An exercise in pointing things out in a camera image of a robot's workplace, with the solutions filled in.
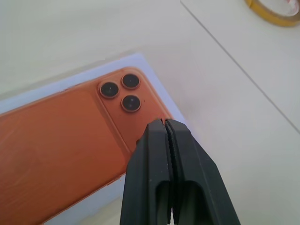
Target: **camera lens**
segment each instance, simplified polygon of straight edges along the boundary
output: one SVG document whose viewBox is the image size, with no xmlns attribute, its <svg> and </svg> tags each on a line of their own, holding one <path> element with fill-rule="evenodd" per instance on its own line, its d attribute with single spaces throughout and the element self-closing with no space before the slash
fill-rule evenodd
<svg viewBox="0 0 300 225">
<path fill-rule="evenodd" d="M 119 93 L 118 85 L 113 82 L 107 82 L 101 86 L 101 94 L 106 98 L 113 98 Z"/>
<path fill-rule="evenodd" d="M 137 96 L 127 95 L 122 100 L 122 107 L 125 111 L 133 113 L 141 107 L 141 102 Z"/>
<path fill-rule="evenodd" d="M 122 78 L 122 84 L 125 88 L 134 89 L 140 84 L 139 78 L 134 74 L 126 74 Z"/>
</svg>

